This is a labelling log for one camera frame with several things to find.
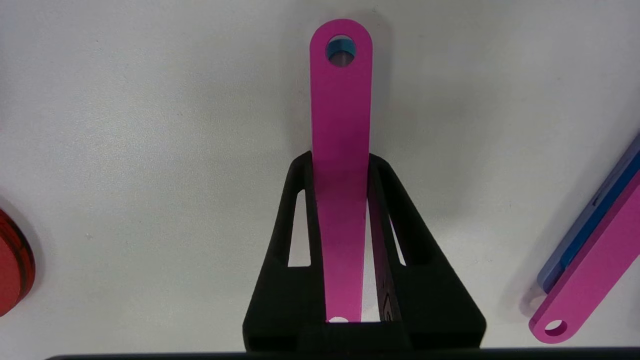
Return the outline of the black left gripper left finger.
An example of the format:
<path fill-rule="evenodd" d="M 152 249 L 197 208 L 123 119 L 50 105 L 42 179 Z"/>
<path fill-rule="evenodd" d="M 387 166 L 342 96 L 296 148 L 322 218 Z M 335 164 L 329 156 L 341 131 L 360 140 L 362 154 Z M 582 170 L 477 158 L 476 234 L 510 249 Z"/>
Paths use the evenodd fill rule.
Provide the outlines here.
<path fill-rule="evenodd" d="M 290 164 L 262 268 L 243 321 L 247 351 L 295 351 L 300 335 L 326 324 L 322 237 L 311 152 Z M 297 198 L 305 194 L 310 264 L 290 267 Z"/>

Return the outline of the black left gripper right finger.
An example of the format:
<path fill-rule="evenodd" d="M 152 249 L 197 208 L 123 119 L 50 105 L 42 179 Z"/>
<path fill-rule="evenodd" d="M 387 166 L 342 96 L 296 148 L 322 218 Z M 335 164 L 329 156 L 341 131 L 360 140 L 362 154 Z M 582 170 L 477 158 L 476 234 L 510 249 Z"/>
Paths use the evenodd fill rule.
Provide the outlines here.
<path fill-rule="evenodd" d="M 369 210 L 380 321 L 386 351 L 477 349 L 487 322 L 434 239 L 393 167 L 369 157 Z"/>

